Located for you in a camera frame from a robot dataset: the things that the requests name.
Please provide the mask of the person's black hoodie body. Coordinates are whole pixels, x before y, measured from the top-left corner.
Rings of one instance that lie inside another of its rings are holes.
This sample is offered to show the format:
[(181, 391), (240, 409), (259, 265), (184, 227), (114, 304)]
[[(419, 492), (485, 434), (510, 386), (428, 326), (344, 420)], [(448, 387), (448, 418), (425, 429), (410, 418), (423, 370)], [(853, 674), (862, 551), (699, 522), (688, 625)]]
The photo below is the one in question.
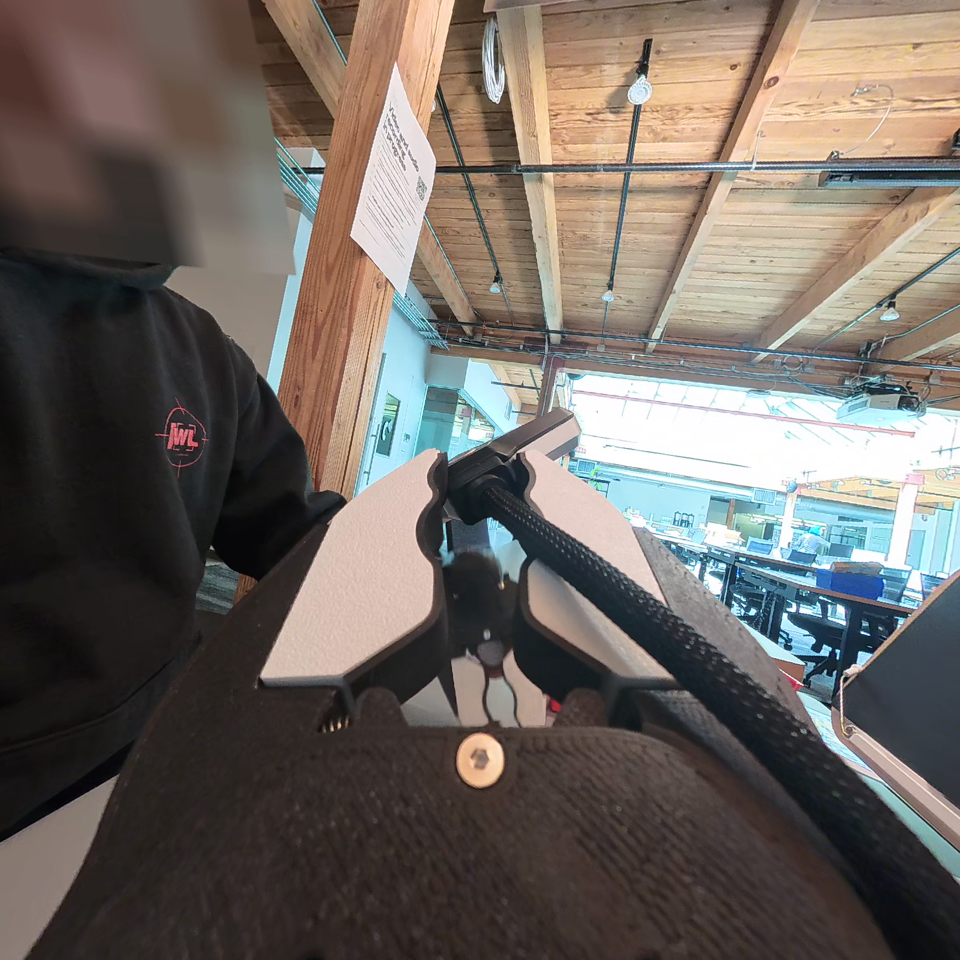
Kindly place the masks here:
[(261, 580), (345, 505), (173, 272), (2, 249), (2, 840), (116, 774), (201, 641), (210, 549)]

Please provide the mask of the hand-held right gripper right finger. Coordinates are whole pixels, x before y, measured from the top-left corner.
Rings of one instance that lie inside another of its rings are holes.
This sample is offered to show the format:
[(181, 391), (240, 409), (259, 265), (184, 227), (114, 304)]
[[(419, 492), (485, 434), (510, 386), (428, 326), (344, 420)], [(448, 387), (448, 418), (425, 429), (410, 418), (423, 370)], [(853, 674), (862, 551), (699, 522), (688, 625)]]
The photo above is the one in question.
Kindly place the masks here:
[[(601, 493), (538, 451), (519, 453), (524, 501), (544, 520), (666, 600), (629, 521)], [(654, 657), (562, 577), (528, 555), (513, 619), (523, 675), (561, 702), (571, 690), (678, 690)]]

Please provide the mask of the HDMI switch box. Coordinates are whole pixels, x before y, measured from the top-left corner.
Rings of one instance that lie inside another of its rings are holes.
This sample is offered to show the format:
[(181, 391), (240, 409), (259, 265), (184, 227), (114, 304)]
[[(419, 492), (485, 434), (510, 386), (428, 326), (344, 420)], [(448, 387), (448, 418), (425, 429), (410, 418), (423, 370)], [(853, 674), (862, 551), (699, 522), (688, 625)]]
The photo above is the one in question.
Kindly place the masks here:
[(576, 415), (557, 407), (450, 461), (448, 484), (451, 487), (465, 486), (484, 475), (497, 474), (521, 452), (539, 452), (557, 460), (576, 449), (581, 432)]

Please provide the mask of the black office chair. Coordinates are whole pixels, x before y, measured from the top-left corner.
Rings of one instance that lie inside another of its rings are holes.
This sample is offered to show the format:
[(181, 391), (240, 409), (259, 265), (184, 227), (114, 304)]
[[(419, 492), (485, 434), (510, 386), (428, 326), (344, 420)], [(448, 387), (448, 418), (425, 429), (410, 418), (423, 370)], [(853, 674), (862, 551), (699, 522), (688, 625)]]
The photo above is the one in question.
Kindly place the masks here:
[(808, 684), (815, 676), (834, 675), (841, 666), (840, 654), (847, 626), (828, 617), (798, 611), (789, 612), (787, 619), (812, 638), (812, 654), (801, 658), (809, 665), (803, 682)]

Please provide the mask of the white paper sign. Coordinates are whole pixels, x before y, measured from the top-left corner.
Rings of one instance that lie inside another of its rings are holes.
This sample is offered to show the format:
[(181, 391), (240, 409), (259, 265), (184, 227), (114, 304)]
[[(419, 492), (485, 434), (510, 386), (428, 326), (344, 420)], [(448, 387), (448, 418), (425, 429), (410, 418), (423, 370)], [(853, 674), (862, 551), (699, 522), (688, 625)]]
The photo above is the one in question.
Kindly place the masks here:
[(435, 175), (434, 151), (394, 65), (350, 236), (400, 295), (410, 279)]

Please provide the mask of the wooden top office desk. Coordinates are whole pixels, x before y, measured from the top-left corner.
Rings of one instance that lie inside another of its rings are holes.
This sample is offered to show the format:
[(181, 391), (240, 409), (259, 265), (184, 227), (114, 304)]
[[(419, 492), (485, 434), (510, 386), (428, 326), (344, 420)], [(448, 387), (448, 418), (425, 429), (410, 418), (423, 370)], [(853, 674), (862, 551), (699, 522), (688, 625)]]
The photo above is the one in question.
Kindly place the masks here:
[(817, 567), (803, 567), (742, 550), (711, 547), (706, 555), (725, 566), (722, 602), (731, 607), (739, 596), (744, 617), (750, 618), (755, 628), (772, 642), (779, 642), (783, 620), (789, 613), (830, 618), (846, 625), (841, 666), (834, 675), (826, 675), (834, 678), (836, 688), (841, 674), (857, 666), (861, 654), (877, 652), (918, 608), (917, 602), (904, 597), (909, 578), (904, 570), (883, 567), (883, 595), (867, 599), (817, 586)]

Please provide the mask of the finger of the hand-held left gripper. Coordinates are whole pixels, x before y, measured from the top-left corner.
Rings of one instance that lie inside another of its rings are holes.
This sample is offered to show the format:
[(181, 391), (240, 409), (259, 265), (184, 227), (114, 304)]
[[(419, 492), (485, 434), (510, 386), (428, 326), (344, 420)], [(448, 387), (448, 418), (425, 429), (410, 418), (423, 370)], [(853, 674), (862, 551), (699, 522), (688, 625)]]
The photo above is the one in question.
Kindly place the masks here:
[(511, 687), (515, 694), (518, 726), (549, 727), (548, 698), (539, 687), (523, 674), (515, 663), (511, 665)]
[(463, 727), (485, 727), (490, 723), (484, 706), (486, 674), (479, 660), (463, 655), (456, 658), (457, 715)]

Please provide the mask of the ceiling projector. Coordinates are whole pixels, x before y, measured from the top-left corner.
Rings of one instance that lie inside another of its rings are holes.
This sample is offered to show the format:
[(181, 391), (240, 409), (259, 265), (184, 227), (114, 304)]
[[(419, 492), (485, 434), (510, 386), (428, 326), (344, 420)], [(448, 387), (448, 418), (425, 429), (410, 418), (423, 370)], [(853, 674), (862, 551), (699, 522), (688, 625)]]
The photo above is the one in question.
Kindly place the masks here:
[(870, 383), (853, 391), (841, 403), (838, 423), (879, 427), (922, 417), (927, 403), (917, 391), (893, 383)]

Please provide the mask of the black board panel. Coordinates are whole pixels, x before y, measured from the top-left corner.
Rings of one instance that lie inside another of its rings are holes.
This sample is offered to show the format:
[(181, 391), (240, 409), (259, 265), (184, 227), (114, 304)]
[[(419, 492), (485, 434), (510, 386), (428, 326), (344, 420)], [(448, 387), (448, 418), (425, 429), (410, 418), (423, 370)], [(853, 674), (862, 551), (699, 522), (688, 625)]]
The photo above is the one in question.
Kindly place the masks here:
[(942, 823), (958, 816), (958, 573), (846, 672), (832, 721), (848, 748), (917, 810)]

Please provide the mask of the blue storage bin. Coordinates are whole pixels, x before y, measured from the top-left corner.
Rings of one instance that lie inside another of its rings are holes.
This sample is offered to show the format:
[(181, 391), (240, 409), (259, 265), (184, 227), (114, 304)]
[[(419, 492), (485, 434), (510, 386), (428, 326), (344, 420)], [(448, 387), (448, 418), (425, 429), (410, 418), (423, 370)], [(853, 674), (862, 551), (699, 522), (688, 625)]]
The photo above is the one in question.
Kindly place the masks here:
[(880, 599), (885, 590), (883, 564), (876, 561), (835, 560), (815, 569), (817, 587), (837, 594)]

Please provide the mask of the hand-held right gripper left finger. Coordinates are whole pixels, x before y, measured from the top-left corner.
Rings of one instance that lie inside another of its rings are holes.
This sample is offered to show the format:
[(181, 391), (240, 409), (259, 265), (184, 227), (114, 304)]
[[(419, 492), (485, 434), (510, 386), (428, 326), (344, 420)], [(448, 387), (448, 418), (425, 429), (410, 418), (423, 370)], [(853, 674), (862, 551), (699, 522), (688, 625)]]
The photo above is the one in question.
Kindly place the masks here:
[(330, 521), (261, 670), (266, 688), (327, 687), (405, 704), (450, 663), (439, 549), (448, 456), (428, 449)]

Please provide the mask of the white desk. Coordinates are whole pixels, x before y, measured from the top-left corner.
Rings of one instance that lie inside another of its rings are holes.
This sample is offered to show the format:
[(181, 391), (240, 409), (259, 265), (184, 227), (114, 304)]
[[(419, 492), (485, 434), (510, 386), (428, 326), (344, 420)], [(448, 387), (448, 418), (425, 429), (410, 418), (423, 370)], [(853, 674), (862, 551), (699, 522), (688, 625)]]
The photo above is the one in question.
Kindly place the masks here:
[(200, 652), (114, 782), (2, 842), (3, 958), (958, 958), (958, 878), (880, 824), (842, 854), (688, 694), (489, 683), (347, 710)]

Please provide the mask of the wooden post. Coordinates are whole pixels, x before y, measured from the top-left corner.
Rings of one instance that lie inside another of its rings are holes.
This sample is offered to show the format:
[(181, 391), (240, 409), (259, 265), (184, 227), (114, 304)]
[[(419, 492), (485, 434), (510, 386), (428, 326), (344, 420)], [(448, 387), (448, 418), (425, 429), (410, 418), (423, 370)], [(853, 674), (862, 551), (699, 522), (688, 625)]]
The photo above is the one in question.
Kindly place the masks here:
[(394, 286), (351, 238), (376, 127), (397, 66), (427, 129), (453, 2), (360, 2), (335, 109), (279, 399), (314, 484), (351, 498), (376, 396)]

